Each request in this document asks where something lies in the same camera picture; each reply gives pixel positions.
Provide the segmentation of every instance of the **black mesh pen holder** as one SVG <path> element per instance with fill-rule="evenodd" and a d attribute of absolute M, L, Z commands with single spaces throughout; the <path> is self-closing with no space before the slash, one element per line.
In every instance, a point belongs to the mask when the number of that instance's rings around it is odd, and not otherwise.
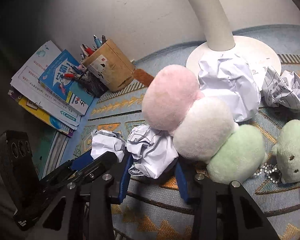
<path fill-rule="evenodd" d="M 97 98 L 101 97 L 108 88 L 92 74 L 88 69 L 77 79 L 77 82 L 85 87 L 90 93 L 94 94 Z"/>

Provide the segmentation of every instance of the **pen holder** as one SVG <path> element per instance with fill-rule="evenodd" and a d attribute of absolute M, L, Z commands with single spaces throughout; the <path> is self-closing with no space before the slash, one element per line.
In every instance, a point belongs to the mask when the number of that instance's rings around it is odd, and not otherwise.
<path fill-rule="evenodd" d="M 132 73 L 135 66 L 111 39 L 83 60 L 82 64 L 111 92 L 124 89 L 134 79 Z"/>
<path fill-rule="evenodd" d="M 101 97 L 108 90 L 108 88 L 88 69 L 77 79 L 77 82 L 85 87 L 90 93 L 93 93 L 97 98 Z"/>

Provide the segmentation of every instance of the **crumpled white paper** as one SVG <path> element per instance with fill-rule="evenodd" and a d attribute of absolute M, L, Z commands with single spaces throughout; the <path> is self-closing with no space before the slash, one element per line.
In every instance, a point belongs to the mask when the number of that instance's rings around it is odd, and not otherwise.
<path fill-rule="evenodd" d="M 132 153 L 135 162 L 129 173 L 153 179 L 157 179 L 178 157 L 167 131 L 152 129 L 144 124 L 132 129 L 127 140 L 127 150 Z"/>
<path fill-rule="evenodd" d="M 285 70 L 280 76 L 269 66 L 262 91 L 268 106 L 277 107 L 281 104 L 300 111 L 300 77 L 296 73 Z"/>
<path fill-rule="evenodd" d="M 110 132 L 107 130 L 96 130 L 91 132 L 92 150 L 91 157 L 95 160 L 106 152 L 114 152 L 121 162 L 124 156 L 125 140 L 120 133 Z"/>
<path fill-rule="evenodd" d="M 221 52 L 217 56 L 204 54 L 199 65 L 200 90 L 206 97 L 224 101 L 235 122 L 256 115 L 261 95 L 244 58 L 231 52 Z"/>

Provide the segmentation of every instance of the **pink plush ball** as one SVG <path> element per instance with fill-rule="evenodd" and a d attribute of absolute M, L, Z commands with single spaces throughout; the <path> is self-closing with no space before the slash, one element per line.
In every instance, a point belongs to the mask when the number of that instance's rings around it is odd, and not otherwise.
<path fill-rule="evenodd" d="M 178 127 L 197 99 L 197 77 L 180 65 L 169 65 L 155 76 L 142 101 L 142 113 L 152 128 L 170 133 Z"/>

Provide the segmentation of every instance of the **white wall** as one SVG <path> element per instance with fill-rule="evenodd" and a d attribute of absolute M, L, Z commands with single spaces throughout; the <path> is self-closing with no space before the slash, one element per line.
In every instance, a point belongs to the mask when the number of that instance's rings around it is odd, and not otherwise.
<path fill-rule="evenodd" d="M 232 27 L 300 25 L 292 0 L 220 0 Z M 81 43 L 93 34 L 112 38 L 129 59 L 185 41 L 203 40 L 187 0 L 15 0 L 4 12 L 0 31 L 23 56 L 45 41 L 80 59 Z"/>

